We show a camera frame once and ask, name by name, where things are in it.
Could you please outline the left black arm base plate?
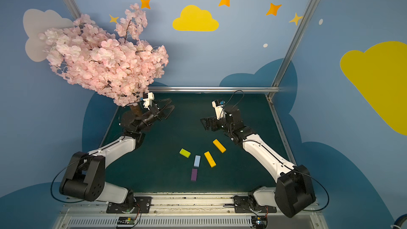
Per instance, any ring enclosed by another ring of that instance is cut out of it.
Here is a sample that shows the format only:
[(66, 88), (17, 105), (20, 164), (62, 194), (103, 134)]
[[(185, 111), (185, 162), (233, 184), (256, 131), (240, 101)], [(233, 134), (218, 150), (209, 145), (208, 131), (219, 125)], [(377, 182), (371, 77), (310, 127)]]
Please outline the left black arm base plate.
[(152, 197), (129, 196), (121, 204), (110, 202), (106, 210), (107, 214), (137, 214), (149, 213)]

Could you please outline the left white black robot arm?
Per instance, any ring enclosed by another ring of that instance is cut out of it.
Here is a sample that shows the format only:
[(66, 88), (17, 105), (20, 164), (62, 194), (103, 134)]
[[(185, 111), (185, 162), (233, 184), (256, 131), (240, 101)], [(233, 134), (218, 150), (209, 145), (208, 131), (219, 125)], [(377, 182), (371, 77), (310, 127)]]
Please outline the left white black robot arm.
[(138, 149), (145, 133), (155, 121), (168, 118), (174, 110), (171, 99), (144, 99), (146, 111), (140, 116), (125, 112), (120, 121), (124, 133), (117, 140), (89, 153), (77, 152), (72, 157), (60, 183), (62, 195), (84, 201), (103, 201), (109, 213), (140, 212), (131, 189), (106, 182), (106, 169), (122, 156)]

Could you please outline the lime green block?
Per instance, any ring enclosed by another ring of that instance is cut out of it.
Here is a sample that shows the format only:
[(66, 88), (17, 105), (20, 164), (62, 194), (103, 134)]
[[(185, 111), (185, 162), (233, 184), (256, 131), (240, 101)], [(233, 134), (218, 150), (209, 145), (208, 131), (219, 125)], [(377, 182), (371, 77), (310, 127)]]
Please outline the lime green block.
[(186, 149), (182, 148), (179, 152), (180, 155), (184, 156), (185, 158), (189, 158), (191, 153), (187, 151)]

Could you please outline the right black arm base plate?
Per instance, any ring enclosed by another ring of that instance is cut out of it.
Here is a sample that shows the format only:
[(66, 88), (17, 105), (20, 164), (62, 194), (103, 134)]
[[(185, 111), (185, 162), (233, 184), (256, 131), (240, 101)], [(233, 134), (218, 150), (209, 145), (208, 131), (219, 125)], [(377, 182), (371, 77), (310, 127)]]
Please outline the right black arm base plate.
[(276, 213), (277, 208), (273, 206), (259, 205), (253, 196), (233, 196), (235, 213)]

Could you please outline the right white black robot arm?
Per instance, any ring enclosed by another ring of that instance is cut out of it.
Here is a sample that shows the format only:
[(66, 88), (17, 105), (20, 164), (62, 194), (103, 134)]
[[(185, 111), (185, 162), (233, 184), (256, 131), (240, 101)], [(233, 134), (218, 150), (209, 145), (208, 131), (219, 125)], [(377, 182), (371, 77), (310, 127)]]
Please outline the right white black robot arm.
[(243, 204), (257, 212), (262, 207), (278, 208), (292, 218), (316, 201), (309, 170), (296, 166), (274, 151), (260, 135), (244, 124), (239, 109), (216, 109), (216, 116), (201, 118), (205, 130), (224, 131), (235, 145), (251, 154), (272, 176), (274, 188), (260, 187), (248, 194)]

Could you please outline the light blue block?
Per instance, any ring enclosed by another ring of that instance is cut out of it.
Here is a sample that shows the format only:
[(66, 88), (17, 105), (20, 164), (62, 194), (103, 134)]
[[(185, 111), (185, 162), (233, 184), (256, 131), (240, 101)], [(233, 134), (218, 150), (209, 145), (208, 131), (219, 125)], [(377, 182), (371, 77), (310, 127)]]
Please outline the light blue block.
[(200, 166), (200, 160), (201, 160), (201, 156), (200, 155), (196, 155), (195, 159), (194, 159), (194, 167), (198, 168)]

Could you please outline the purple block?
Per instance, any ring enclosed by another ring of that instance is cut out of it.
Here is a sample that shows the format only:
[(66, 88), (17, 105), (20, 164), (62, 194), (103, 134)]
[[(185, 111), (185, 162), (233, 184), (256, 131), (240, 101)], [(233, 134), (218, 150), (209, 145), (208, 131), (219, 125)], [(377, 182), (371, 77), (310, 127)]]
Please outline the purple block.
[(198, 176), (198, 169), (193, 168), (191, 171), (191, 181), (197, 181), (197, 176)]

